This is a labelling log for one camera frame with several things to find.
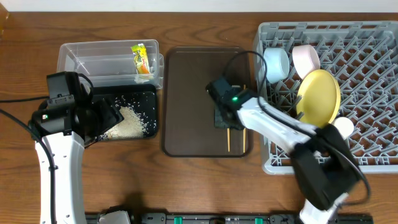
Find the rice and nut scraps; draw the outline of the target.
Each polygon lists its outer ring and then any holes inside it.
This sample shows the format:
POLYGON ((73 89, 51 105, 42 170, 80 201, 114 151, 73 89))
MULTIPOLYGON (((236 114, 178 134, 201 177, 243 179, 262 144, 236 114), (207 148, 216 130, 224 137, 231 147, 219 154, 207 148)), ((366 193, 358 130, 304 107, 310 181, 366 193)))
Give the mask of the rice and nut scraps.
POLYGON ((124 120, 102 134, 100 141, 145 139, 156 135, 157 97, 154 92, 126 93, 110 97, 124 120))

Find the white tissue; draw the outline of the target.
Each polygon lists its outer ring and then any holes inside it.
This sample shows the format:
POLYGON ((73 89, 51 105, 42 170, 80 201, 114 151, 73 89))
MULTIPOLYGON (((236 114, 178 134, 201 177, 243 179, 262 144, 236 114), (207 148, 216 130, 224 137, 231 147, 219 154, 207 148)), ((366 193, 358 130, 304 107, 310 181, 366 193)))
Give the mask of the white tissue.
POLYGON ((136 75, 134 78, 134 82, 136 84, 148 84, 153 80, 153 76, 152 75, 136 75))

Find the green yellow snack wrapper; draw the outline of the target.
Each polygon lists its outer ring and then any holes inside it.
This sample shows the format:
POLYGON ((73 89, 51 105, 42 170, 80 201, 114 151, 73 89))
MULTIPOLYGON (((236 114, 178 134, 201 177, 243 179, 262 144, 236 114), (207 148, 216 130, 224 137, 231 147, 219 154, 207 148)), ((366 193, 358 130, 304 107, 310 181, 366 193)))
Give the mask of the green yellow snack wrapper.
POLYGON ((147 56, 147 49, 144 44, 140 43, 131 47, 134 64, 139 74, 150 73, 149 60, 147 56))

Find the light blue bowl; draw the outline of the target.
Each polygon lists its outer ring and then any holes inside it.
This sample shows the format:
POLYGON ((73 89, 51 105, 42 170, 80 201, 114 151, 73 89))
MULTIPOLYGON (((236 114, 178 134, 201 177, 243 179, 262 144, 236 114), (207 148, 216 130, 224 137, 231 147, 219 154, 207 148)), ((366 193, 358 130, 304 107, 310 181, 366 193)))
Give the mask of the light blue bowl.
POLYGON ((263 56, 267 65, 266 77, 269 83, 274 84, 288 77, 290 63, 283 48, 266 48, 263 56))

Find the yellow plate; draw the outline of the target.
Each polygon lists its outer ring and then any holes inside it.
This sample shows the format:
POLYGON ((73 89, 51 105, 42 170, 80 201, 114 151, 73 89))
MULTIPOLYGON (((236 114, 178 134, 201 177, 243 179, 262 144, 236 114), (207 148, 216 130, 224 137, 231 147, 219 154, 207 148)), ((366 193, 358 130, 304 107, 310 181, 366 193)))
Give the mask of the yellow plate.
POLYGON ((315 70, 301 82, 297 96, 296 112, 302 113, 303 123, 319 128, 331 123, 338 113, 341 95, 336 78, 326 70, 315 70))

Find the pink bowl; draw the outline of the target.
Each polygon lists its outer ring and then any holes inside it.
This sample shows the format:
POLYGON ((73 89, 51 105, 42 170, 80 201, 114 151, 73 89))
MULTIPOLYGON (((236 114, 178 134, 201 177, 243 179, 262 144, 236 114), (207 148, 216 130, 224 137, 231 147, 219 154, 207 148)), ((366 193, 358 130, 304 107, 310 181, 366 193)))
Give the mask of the pink bowl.
POLYGON ((303 80, 309 73, 320 69, 320 59, 311 45, 295 46, 292 59, 298 76, 303 80))

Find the white cup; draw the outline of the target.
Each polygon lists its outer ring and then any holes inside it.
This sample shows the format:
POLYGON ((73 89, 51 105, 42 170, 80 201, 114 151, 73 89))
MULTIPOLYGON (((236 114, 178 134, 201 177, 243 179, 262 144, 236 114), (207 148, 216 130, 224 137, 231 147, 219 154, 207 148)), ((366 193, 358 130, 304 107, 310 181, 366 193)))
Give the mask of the white cup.
POLYGON ((347 139, 354 131, 353 122, 346 117, 339 117, 331 123, 341 134, 343 139, 347 139))

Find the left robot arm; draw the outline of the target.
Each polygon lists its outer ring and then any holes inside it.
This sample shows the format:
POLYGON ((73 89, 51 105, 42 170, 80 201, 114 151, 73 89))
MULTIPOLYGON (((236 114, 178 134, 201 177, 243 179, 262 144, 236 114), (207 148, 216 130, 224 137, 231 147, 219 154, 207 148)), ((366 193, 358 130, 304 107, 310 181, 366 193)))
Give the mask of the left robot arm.
POLYGON ((84 150, 124 119, 109 99, 94 101, 91 80, 81 79, 76 72, 48 75, 49 97, 28 123, 40 162, 41 223, 86 223, 84 150))

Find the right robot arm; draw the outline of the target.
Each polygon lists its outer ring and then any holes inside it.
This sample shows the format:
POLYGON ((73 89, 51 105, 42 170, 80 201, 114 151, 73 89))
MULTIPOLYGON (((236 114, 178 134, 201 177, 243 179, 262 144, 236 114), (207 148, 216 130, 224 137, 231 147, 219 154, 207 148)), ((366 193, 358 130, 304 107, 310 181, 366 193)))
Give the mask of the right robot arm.
POLYGON ((259 133, 288 154, 305 197, 299 222, 331 221, 364 177, 339 130, 332 124, 318 128, 302 123, 224 77, 207 84, 206 90, 228 124, 259 133))

